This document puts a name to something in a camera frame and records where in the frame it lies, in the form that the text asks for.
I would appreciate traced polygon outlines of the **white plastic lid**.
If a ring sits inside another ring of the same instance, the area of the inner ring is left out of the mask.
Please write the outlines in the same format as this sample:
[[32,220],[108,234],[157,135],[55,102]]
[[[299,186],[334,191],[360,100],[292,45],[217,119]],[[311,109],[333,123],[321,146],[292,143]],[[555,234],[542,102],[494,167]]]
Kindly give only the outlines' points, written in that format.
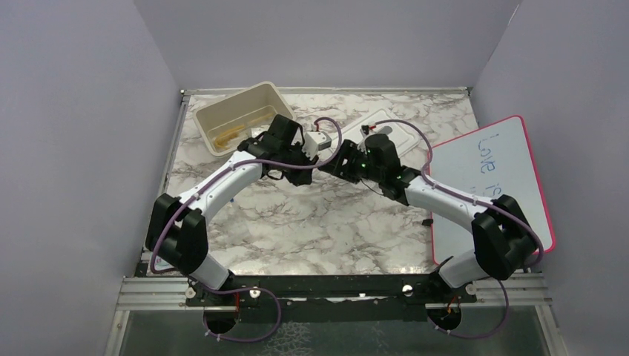
[[403,156],[410,152],[420,143],[420,135],[410,126],[398,122],[399,118],[387,109],[379,109],[373,113],[363,115],[359,119],[354,119],[342,127],[342,137],[357,144],[362,142],[363,135],[361,127],[363,125],[373,126],[376,122],[395,120],[382,125],[377,125],[372,132],[376,134],[386,134],[395,144],[398,156]]

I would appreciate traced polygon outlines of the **yellow rubber tube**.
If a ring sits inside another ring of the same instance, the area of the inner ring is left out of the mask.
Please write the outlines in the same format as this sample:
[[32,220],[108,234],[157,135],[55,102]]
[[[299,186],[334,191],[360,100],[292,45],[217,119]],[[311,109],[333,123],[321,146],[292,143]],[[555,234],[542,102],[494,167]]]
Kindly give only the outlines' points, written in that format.
[[235,128],[231,128],[227,131],[222,132],[221,134],[219,134],[215,139],[214,139],[214,145],[218,148],[227,148],[228,147],[228,143],[238,137],[240,135],[241,132],[243,132],[245,129],[250,128],[254,125],[259,124],[260,122],[266,121],[267,119],[271,119],[274,116],[273,113],[268,113],[264,116],[261,116],[259,118],[253,119],[249,122],[247,122],[244,125],[238,125]]

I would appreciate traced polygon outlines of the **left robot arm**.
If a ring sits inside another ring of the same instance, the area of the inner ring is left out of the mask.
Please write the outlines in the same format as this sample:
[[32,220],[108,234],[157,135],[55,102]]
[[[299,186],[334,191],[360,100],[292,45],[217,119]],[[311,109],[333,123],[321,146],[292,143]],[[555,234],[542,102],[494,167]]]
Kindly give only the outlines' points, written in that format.
[[270,170],[293,185],[308,185],[318,152],[330,146],[327,134],[306,131],[276,115],[266,131],[242,141],[228,161],[199,185],[178,196],[162,194],[151,212],[145,247],[176,271],[205,285],[211,302],[227,303],[233,294],[229,270],[211,256],[207,225],[244,188]]

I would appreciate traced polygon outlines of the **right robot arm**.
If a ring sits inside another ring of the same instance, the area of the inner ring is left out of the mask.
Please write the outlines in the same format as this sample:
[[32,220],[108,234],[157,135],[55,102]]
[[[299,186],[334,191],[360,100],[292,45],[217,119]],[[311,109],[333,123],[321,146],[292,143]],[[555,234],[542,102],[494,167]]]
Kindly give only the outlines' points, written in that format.
[[320,170],[351,183],[375,182],[386,198],[431,211],[471,233],[472,249],[447,258],[431,273],[428,292],[439,302],[472,281],[508,279],[541,246],[514,198],[476,197],[431,181],[423,171],[401,164],[385,134],[369,135],[360,145],[343,140]]

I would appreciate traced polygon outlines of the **beige plastic bin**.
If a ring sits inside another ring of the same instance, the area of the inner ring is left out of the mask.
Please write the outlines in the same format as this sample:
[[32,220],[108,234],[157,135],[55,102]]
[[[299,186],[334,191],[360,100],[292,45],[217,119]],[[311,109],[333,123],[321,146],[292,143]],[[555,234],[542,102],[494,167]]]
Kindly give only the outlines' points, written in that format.
[[[227,148],[218,148],[214,139],[224,131],[273,113],[271,119],[245,129],[228,143]],[[201,137],[213,156],[222,157],[234,151],[239,142],[252,137],[254,129],[269,125],[276,115],[296,119],[294,111],[272,82],[261,82],[240,90],[215,103],[194,111],[193,120]]]

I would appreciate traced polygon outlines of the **pink framed whiteboard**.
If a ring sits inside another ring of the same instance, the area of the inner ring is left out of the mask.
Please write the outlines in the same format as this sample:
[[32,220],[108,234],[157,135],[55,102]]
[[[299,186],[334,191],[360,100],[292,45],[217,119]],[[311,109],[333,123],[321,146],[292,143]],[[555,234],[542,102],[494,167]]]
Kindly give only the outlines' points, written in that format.
[[523,117],[510,116],[447,140],[433,153],[433,179],[480,197],[514,197],[544,250],[554,250],[555,232]]

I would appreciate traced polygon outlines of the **black base frame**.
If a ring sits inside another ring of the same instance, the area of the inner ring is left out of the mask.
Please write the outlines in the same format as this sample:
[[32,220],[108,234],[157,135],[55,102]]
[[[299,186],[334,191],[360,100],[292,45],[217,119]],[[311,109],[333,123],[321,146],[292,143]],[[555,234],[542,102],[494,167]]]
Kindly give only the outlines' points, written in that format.
[[476,302],[464,286],[439,286],[430,274],[236,275],[219,293],[190,282],[188,307],[212,320],[241,323],[424,322],[427,310]]

